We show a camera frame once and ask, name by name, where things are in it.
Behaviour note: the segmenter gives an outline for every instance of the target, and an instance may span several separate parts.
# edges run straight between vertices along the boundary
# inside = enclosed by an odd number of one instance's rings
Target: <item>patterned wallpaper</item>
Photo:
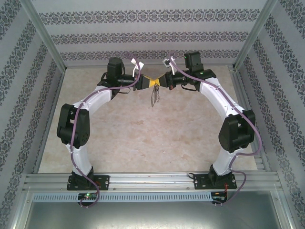
[[[18,0],[0,0],[0,228],[32,173],[62,73]]]
[[[98,65],[134,52],[161,63],[199,50],[204,63],[234,63],[265,0],[34,0],[66,65]]]
[[[297,228],[305,228],[304,18],[304,2],[279,0],[240,68]]]

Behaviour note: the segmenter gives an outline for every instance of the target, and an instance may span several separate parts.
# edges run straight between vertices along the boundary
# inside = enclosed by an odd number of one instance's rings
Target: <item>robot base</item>
[[[99,189],[101,191],[108,190],[109,178],[110,178],[109,176],[94,175],[93,167],[92,167],[87,177],[93,180],[99,186]],[[83,176],[77,175],[76,173],[72,172],[72,175],[69,176],[68,179],[67,190],[68,191],[96,190],[96,187]]]
[[[228,173],[224,176],[216,174],[213,165],[210,167],[208,174],[189,174],[189,178],[194,180],[195,189],[237,189],[234,174]]]

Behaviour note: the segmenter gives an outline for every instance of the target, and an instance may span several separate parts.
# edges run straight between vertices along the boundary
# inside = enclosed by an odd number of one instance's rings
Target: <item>beige floor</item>
[[[211,69],[236,99],[227,67]],[[69,153],[56,136],[60,108],[88,95],[105,71],[106,68],[67,70],[40,173],[71,172]],[[168,69],[162,65],[143,68],[143,73],[152,78],[165,71]],[[152,88],[118,94],[93,115],[88,153],[95,172],[207,171],[216,160],[222,122],[209,101],[199,92],[181,87],[173,91],[160,88],[160,101],[152,108],[151,93]],[[234,168],[257,169],[252,156],[239,157]]]

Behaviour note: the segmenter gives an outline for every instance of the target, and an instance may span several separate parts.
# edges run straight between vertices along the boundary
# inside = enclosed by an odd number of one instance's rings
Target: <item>enclosure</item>
[[[0,4],[0,228],[305,228],[304,0]],[[109,182],[81,209],[86,191],[67,190],[72,162],[56,135],[61,107],[92,92],[111,57],[131,74],[132,53],[154,80],[171,70],[162,63],[171,50],[184,70],[184,53],[199,51],[255,113],[263,149],[233,164],[245,186],[223,207],[210,203],[223,189],[194,188],[189,173],[208,173],[223,121],[201,93],[178,86],[160,87],[152,107],[149,87],[90,117],[89,160]],[[240,187],[244,176],[235,178]]]

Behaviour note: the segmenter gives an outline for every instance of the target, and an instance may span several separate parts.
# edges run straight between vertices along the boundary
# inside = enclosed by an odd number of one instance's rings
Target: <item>black mounting plate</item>
[[[190,177],[194,180],[194,187],[196,190],[199,189],[225,189],[225,184],[227,184],[227,189],[237,189],[237,184],[234,174],[231,174],[228,179],[223,181],[218,181],[215,185],[212,185],[208,174],[192,174]]]
[[[94,182],[99,186],[100,191],[107,191],[109,187],[109,179],[110,176],[107,175],[94,175]],[[69,176],[68,184],[67,184],[68,191],[78,191],[84,190],[82,187],[78,187],[75,183],[73,176]],[[86,190],[96,190],[95,186],[92,186],[90,189]]]

